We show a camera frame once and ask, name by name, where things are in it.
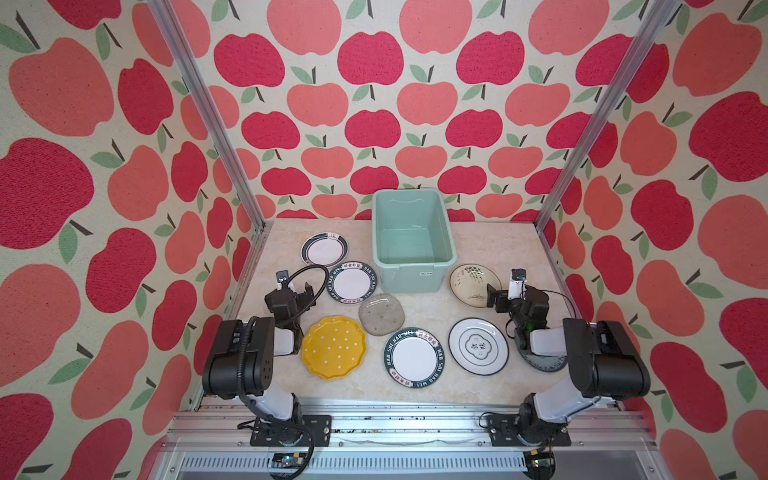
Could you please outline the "yellow polka dot plate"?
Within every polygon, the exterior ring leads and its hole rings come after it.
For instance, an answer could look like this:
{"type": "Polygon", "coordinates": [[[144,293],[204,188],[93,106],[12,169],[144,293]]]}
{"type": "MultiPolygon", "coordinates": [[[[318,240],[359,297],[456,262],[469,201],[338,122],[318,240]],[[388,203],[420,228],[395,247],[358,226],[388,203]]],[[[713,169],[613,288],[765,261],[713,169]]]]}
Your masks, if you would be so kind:
{"type": "Polygon", "coordinates": [[[362,364],[366,353],[365,331],[345,316],[325,317],[315,323],[301,346],[304,365],[323,380],[346,377],[362,364]]]}

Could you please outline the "white plate green red rim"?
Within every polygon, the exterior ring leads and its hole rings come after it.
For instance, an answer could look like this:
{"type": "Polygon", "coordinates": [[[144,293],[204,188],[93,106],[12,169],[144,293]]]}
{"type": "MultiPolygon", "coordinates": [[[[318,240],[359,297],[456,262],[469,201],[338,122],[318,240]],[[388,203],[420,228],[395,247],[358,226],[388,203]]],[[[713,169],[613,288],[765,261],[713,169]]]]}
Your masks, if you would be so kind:
{"type": "Polygon", "coordinates": [[[347,256],[347,240],[335,232],[321,232],[308,238],[302,245],[301,258],[307,265],[333,267],[347,256]]]}

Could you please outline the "large green rim lettered plate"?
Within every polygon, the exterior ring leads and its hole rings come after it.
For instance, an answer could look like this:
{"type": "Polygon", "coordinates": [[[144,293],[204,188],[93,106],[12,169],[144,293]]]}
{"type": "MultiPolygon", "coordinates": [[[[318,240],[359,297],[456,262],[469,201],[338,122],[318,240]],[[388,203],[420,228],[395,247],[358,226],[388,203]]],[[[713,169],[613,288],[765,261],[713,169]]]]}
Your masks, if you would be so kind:
{"type": "Polygon", "coordinates": [[[409,389],[433,385],[445,369],[445,351],[438,339],[420,328],[394,333],[384,348],[384,367],[395,382],[409,389]]]}

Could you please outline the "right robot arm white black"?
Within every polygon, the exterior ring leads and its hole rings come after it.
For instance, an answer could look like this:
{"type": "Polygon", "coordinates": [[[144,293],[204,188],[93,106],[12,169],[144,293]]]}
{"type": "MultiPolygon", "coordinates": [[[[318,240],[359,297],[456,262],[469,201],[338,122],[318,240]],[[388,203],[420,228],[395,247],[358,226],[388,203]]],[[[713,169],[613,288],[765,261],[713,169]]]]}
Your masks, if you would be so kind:
{"type": "Polygon", "coordinates": [[[486,291],[486,306],[509,315],[515,347],[526,363],[545,372],[568,370],[520,405],[515,429],[522,443],[538,445],[564,432],[571,417],[603,400],[624,401],[649,392],[648,369],[621,323],[565,318],[551,328],[545,291],[521,281],[512,281],[507,290],[488,284],[486,291]]]}

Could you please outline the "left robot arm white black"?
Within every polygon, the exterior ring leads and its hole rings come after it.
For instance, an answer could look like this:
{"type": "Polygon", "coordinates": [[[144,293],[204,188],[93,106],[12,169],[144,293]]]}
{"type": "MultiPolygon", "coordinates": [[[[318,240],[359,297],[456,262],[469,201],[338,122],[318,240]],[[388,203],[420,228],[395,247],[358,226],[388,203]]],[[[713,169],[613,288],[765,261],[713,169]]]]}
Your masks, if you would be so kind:
{"type": "Polygon", "coordinates": [[[270,315],[220,324],[202,374],[208,396],[239,399],[256,416],[255,429],[283,444],[308,432],[293,394],[273,385],[274,358],[299,353],[304,338],[300,320],[316,303],[310,285],[301,293],[283,285],[265,296],[270,315]]]}

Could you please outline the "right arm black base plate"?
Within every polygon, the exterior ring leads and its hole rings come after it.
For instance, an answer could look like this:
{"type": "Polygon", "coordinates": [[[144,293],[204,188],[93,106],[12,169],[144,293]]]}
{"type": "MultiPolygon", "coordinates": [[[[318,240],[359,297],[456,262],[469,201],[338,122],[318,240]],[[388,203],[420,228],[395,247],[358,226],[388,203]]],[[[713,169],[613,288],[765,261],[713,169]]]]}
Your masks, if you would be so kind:
{"type": "Polygon", "coordinates": [[[568,447],[572,445],[566,424],[550,423],[536,416],[485,412],[479,426],[493,447],[568,447]]]}

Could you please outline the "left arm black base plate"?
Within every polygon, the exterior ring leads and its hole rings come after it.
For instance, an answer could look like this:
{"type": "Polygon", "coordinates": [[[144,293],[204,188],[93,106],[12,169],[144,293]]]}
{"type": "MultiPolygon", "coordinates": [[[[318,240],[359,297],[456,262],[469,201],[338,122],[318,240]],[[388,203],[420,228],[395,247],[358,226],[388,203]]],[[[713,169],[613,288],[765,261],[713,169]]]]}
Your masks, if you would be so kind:
{"type": "Polygon", "coordinates": [[[259,420],[253,427],[252,447],[328,447],[332,430],[330,415],[303,415],[300,424],[264,422],[259,420]]]}

